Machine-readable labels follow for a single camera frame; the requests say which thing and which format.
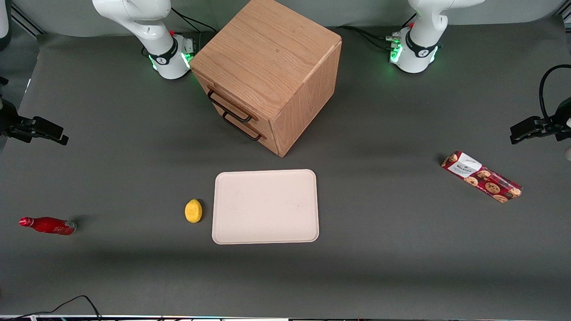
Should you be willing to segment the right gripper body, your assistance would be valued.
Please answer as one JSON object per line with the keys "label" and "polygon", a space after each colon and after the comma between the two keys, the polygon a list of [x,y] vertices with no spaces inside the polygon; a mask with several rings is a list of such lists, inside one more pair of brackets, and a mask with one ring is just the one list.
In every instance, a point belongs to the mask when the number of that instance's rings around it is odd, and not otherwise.
{"label": "right gripper body", "polygon": [[2,99],[0,104],[0,134],[8,136],[10,128],[21,123],[16,107],[9,101]]}

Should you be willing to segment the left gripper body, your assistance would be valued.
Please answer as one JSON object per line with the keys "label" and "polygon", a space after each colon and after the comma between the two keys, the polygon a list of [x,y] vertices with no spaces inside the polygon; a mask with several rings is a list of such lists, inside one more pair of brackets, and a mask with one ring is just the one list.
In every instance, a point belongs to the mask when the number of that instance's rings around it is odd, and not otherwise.
{"label": "left gripper body", "polygon": [[555,134],[557,141],[567,140],[571,138],[571,98],[562,101],[554,115],[552,116],[552,123],[558,132]]}

